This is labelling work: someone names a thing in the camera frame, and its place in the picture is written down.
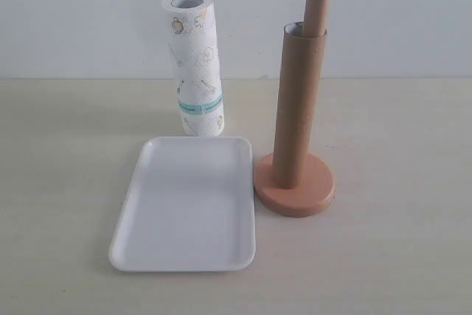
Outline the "brown cardboard tube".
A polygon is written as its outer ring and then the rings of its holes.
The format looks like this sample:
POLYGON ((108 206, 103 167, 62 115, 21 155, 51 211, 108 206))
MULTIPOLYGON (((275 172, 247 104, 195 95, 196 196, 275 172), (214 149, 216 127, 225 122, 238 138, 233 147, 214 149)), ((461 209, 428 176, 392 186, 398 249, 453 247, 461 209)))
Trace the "brown cardboard tube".
POLYGON ((301 184, 327 35, 306 38, 301 21, 284 27, 273 174, 283 189, 301 184))

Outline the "wooden paper towel holder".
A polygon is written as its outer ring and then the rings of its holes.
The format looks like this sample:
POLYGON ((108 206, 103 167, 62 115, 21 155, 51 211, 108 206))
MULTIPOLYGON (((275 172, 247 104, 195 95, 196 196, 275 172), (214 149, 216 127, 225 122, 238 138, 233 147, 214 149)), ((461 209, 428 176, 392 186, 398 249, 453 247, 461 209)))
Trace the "wooden paper towel holder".
MULTIPOLYGON (((327 35, 329 0, 305 0, 302 34, 327 35)), ((273 174, 274 152, 265 156, 254 170, 254 187, 259 200, 271 211, 288 217, 303 218, 325 210, 333 200, 335 179, 332 170, 309 152, 302 181, 295 188, 279 187, 273 174)))

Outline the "patterned white paper towel roll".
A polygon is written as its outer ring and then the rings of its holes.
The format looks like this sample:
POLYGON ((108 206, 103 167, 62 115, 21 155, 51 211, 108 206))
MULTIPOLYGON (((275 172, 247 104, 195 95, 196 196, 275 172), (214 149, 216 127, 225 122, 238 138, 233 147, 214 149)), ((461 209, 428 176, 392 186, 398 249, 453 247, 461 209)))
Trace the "patterned white paper towel roll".
POLYGON ((224 130, 223 89, 213 0, 163 0, 181 121, 190 136, 224 130))

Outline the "white rectangular tray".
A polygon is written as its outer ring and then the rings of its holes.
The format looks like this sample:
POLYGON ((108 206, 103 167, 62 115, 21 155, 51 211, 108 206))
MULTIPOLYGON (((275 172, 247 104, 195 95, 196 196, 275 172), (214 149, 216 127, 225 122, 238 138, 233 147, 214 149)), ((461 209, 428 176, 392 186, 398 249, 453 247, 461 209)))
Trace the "white rectangular tray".
POLYGON ((256 253, 252 147, 160 136, 139 154, 109 248, 120 271, 238 271, 256 253))

